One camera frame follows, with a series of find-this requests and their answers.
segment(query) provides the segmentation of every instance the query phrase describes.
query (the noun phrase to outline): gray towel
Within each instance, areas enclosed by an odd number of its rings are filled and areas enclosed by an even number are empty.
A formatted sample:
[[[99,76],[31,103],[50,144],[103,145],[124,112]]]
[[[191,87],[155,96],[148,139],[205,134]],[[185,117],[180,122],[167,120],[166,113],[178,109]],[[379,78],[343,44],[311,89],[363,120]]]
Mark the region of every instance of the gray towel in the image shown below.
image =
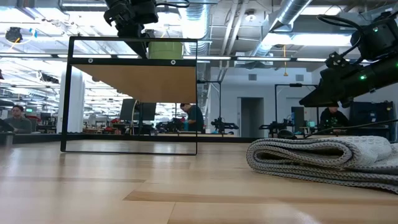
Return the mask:
[[[246,159],[262,174],[398,194],[398,144],[382,137],[260,139],[249,146]]]

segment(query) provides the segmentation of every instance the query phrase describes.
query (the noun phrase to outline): ceiling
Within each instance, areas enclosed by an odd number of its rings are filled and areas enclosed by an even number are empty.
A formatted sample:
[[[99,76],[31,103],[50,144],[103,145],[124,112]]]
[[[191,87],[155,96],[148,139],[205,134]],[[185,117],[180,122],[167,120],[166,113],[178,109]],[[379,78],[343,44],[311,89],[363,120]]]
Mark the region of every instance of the ceiling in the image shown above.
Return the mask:
[[[83,4],[92,1],[67,1],[63,3]],[[232,1],[215,1],[212,4],[209,15],[209,33],[203,39],[210,45],[208,55],[220,55],[223,45],[224,35],[227,29],[229,11],[233,4]],[[374,9],[383,7],[395,1],[336,1],[336,0],[314,0],[303,12],[306,15],[316,14],[338,14],[341,10],[351,7],[351,12],[363,9]],[[103,19],[103,8],[101,7],[79,7],[73,5],[66,7],[66,11],[61,11],[55,7],[37,7],[35,9],[21,9],[18,7],[2,6],[0,4],[0,52],[2,53],[42,53],[42,54],[67,54],[68,36],[116,36],[118,31],[109,26]],[[250,52],[261,40],[261,27],[267,14],[278,10],[280,1],[258,0],[249,1],[247,9],[253,9],[255,19],[249,21],[242,20],[237,33],[236,41],[231,50],[231,55],[236,53]],[[183,37],[184,32],[195,32],[195,27],[191,30],[182,30],[184,20],[177,14],[158,13],[159,22],[156,24],[146,24],[146,29],[153,29],[156,37]],[[22,28],[21,34],[23,41],[21,44],[13,45],[5,39],[6,32],[10,27]],[[348,45],[342,46],[318,46],[318,45],[298,45],[294,42],[283,47],[273,47],[270,53],[275,57],[305,57],[305,58],[327,58],[334,51],[342,52],[348,49]],[[80,41],[75,44],[75,54],[135,54],[124,42],[95,42]],[[353,51],[348,55],[349,58],[358,58],[359,52]],[[62,70],[66,68],[66,59],[39,59],[35,60],[21,58],[0,58],[0,69],[4,80],[0,84],[1,98],[20,99],[18,103],[25,105],[48,105],[41,106],[42,111],[57,111],[59,102],[60,85],[45,82],[41,74],[56,78],[61,82]],[[211,66],[219,66],[219,63],[212,62]],[[273,63],[268,68],[275,71],[281,68],[302,68],[304,72],[311,72],[322,66],[322,63]],[[229,68],[226,75],[229,77],[234,72],[234,68]],[[218,73],[217,68],[212,68],[211,76],[214,72]],[[228,82],[239,83],[239,78],[226,78]],[[86,82],[85,91],[85,117],[96,113],[110,117],[117,117],[120,112],[121,101],[129,96],[118,93],[114,88],[102,82],[94,82],[88,74],[84,74]],[[11,85],[31,86],[30,88],[13,88]],[[161,104],[157,107],[159,116],[157,119],[164,119],[163,116],[170,116],[174,113],[174,104]]]

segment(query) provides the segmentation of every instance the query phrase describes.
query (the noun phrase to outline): man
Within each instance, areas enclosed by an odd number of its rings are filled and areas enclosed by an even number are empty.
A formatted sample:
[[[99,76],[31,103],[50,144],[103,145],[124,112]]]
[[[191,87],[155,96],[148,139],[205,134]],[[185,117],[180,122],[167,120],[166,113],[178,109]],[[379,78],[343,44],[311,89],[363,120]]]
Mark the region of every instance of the man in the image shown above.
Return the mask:
[[[4,121],[14,128],[15,133],[30,134],[32,132],[32,123],[23,117],[22,112],[24,112],[24,108],[19,105],[15,105],[12,107],[12,117],[7,118]]]
[[[180,104],[180,108],[188,114],[188,131],[203,132],[203,114],[200,108],[189,103]]]
[[[347,127],[348,119],[337,107],[326,108],[321,114],[321,128]]]

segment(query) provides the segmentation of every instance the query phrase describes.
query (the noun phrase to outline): white column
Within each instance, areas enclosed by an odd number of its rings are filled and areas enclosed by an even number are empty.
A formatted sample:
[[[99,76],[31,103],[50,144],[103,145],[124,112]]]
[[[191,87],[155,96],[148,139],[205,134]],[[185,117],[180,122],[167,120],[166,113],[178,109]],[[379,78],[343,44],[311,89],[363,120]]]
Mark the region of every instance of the white column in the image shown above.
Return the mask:
[[[58,109],[57,132],[62,132],[63,120],[63,98],[65,96],[66,68],[62,71],[60,104]],[[79,69],[72,67],[72,79],[70,85],[68,132],[80,133],[83,131],[83,112],[85,102],[85,83],[83,73]]]

